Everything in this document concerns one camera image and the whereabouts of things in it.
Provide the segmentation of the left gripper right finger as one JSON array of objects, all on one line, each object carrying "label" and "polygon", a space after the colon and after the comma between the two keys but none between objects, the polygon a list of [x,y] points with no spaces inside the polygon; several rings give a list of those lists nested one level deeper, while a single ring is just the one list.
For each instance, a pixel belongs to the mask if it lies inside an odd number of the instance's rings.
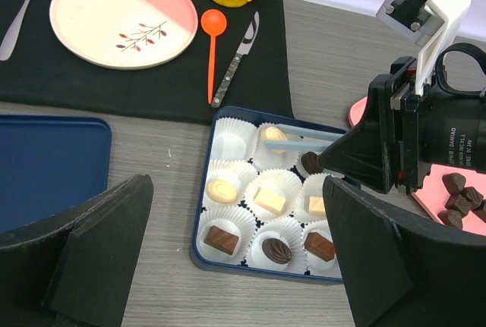
[{"label": "left gripper right finger", "polygon": [[327,220],[356,326],[483,326],[485,238],[329,176]]}]

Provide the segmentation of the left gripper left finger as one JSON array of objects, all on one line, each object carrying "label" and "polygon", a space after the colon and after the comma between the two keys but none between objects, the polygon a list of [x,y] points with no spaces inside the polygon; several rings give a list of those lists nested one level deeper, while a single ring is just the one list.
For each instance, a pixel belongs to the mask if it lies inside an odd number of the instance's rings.
[{"label": "left gripper left finger", "polygon": [[3,326],[120,326],[153,201],[134,175],[1,234]]}]

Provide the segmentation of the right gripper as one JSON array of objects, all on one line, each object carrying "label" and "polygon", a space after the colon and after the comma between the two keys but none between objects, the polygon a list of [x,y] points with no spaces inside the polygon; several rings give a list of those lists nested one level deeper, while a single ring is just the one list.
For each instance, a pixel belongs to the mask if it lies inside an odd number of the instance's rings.
[{"label": "right gripper", "polygon": [[466,42],[449,46],[434,66],[423,96],[412,93],[413,58],[396,60],[370,84],[366,115],[318,157],[325,169],[378,193],[393,186],[422,188],[432,165],[485,172],[485,91],[449,84],[446,55],[461,53],[485,68],[485,52]]}]

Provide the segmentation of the dark round chocolate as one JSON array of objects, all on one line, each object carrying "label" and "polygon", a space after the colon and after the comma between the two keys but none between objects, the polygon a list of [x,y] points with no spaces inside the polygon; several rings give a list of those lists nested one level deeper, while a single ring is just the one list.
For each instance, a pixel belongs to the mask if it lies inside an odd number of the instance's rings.
[{"label": "dark round chocolate", "polygon": [[301,157],[301,164],[309,175],[321,174],[323,167],[318,163],[318,155],[315,152],[306,152]]}]

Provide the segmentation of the light blue plastic tongs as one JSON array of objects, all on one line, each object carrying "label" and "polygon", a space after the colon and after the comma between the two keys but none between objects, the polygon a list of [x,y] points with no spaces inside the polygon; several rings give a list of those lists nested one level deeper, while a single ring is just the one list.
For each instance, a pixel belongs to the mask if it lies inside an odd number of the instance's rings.
[{"label": "light blue plastic tongs", "polygon": [[337,141],[343,134],[314,130],[305,127],[295,127],[286,124],[278,124],[276,126],[284,134],[295,135],[299,140],[295,141],[281,141],[281,140],[265,140],[264,145],[271,150],[291,150],[299,152],[323,152],[332,143]]}]

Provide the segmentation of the white oval chocolate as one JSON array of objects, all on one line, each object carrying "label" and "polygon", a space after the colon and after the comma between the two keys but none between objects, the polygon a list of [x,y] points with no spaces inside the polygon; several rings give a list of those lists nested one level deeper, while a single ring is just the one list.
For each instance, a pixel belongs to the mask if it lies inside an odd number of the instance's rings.
[{"label": "white oval chocolate", "polygon": [[267,147],[267,141],[287,142],[288,137],[276,126],[267,126],[260,131],[261,139],[263,142],[263,148],[265,150],[272,151],[277,154],[283,154],[285,149],[270,149]]}]

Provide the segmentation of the dark blue box lid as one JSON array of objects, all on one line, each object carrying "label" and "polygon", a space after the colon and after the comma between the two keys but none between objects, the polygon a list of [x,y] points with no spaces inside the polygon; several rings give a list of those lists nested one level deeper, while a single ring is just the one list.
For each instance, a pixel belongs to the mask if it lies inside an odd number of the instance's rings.
[{"label": "dark blue box lid", "polygon": [[107,188],[112,130],[101,118],[1,116],[1,230],[11,231]]}]

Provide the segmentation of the white round chocolate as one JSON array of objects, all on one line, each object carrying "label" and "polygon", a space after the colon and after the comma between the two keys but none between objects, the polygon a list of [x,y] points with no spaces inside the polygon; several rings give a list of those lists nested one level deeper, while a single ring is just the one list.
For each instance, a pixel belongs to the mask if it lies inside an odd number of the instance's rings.
[{"label": "white round chocolate", "polygon": [[206,194],[212,201],[221,204],[234,203],[238,197],[236,187],[221,179],[211,180],[206,186]]}]

